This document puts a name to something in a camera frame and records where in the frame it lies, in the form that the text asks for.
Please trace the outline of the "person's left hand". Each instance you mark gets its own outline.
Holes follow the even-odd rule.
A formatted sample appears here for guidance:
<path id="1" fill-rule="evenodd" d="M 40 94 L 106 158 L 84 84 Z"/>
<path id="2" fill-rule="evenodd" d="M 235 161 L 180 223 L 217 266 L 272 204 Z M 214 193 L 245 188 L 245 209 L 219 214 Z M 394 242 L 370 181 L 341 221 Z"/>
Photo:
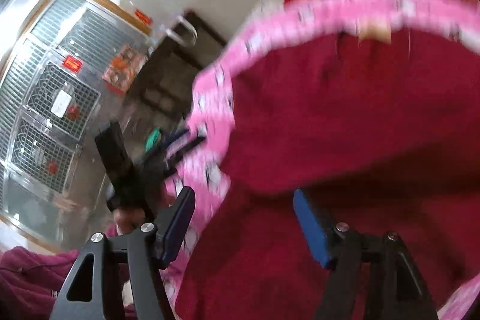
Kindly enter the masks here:
<path id="1" fill-rule="evenodd" d="M 163 189 L 157 195 L 146 198 L 151 212 L 156 216 L 158 210 L 170 206 L 173 198 Z M 133 232 L 147 222 L 145 211 L 142 208 L 124 207 L 113 212 L 115 230 L 117 235 L 125 235 Z"/>

